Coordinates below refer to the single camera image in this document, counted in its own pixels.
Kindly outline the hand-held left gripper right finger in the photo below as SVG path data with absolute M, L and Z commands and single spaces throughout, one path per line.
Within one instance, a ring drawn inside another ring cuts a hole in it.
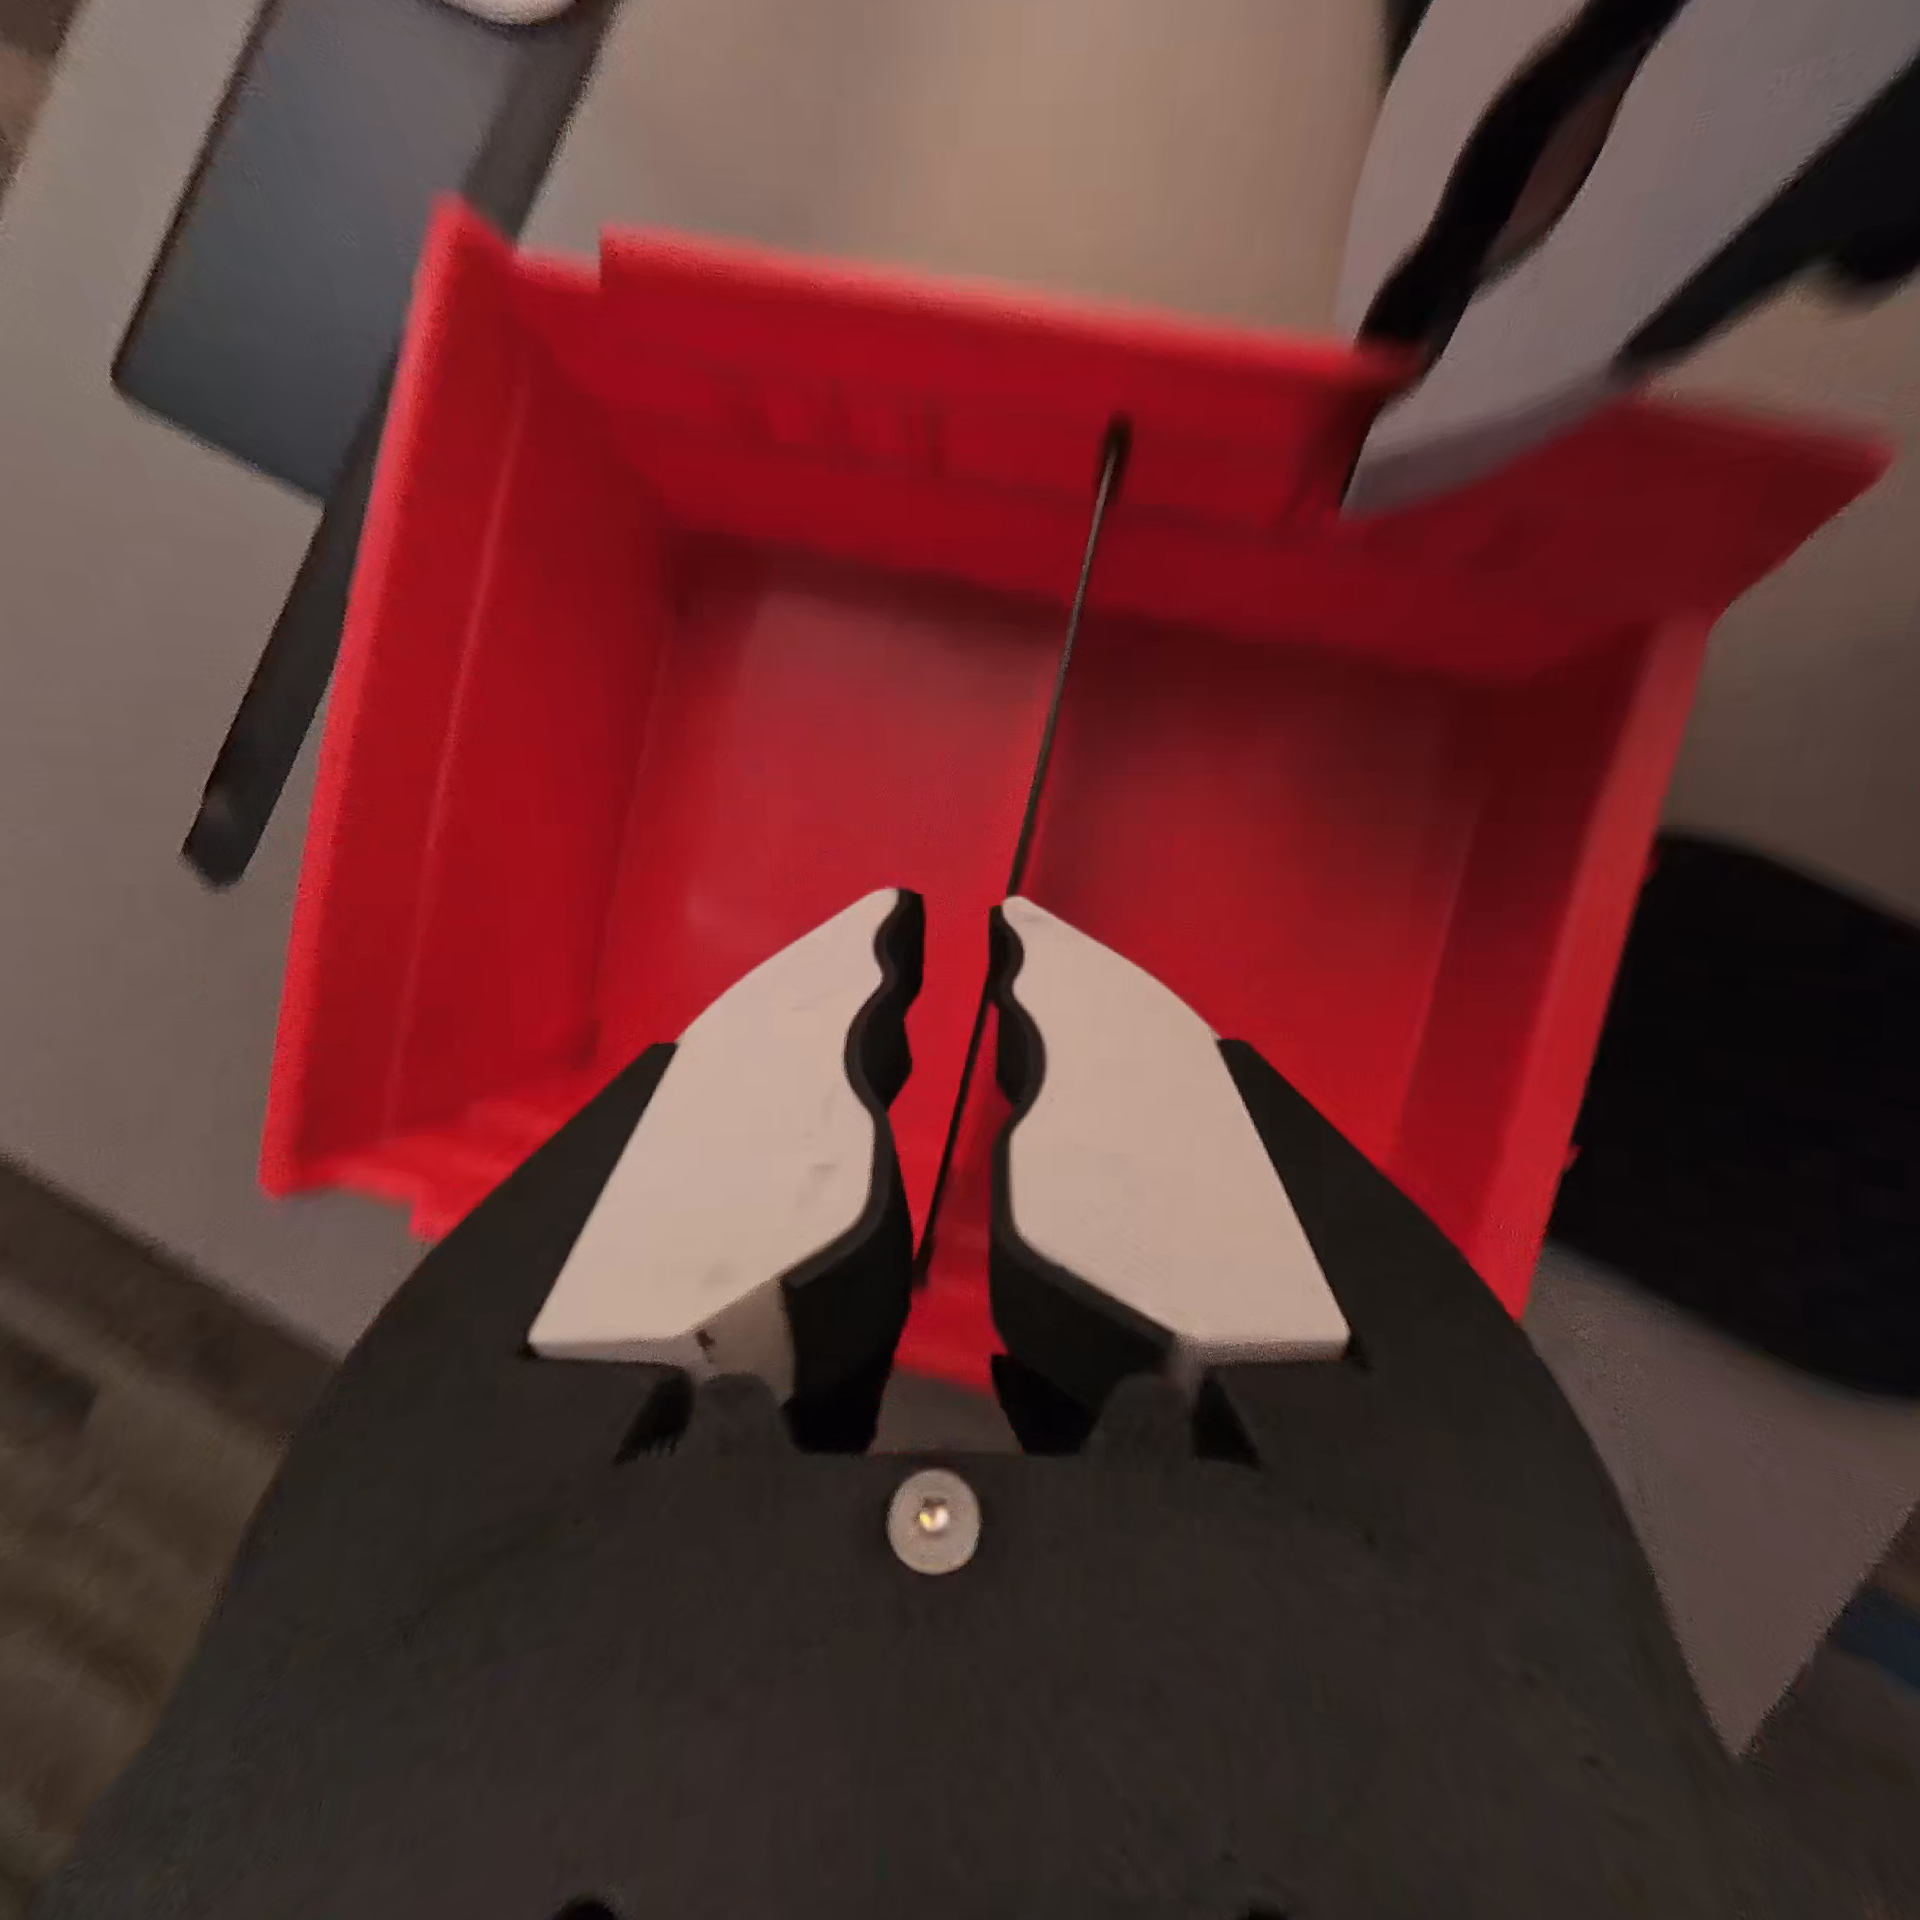
M 1213 1027 L 1042 906 L 993 918 L 993 1321 L 1052 1387 L 1338 1360 L 1348 1320 Z

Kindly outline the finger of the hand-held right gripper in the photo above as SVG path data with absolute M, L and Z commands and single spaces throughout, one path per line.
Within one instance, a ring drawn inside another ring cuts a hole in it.
M 1539 248 L 1651 49 L 1645 2 L 1390 6 L 1396 57 L 1348 226 L 1348 335 L 1433 350 Z
M 1916 75 L 1916 47 L 1910 2 L 1651 6 L 1651 49 L 1583 185 L 1437 347 L 1405 350 L 1415 370 L 1367 427 L 1345 514 L 1500 474 L 1657 375 L 1628 372 L 1628 338 L 1886 86 Z

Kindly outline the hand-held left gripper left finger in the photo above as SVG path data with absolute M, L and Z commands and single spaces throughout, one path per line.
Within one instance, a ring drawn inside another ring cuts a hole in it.
M 926 906 L 866 895 L 667 1052 L 527 1332 L 549 1360 L 889 1364 L 914 1233 L 892 1107 Z

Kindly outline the red plastic bin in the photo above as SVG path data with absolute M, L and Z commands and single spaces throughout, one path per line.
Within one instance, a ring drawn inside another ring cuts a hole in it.
M 1252 1044 L 1519 1315 L 1714 623 L 1891 446 L 1619 400 L 1341 520 L 1402 369 L 607 231 L 422 241 L 259 1178 L 439 1239 L 893 886 L 924 1220 L 1076 587 L 1028 895 Z

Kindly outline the black mesh office chair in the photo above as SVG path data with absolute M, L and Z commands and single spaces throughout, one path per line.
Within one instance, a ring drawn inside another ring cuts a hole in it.
M 1547 1236 L 1750 1352 L 1916 1401 L 1916 922 L 1660 835 Z

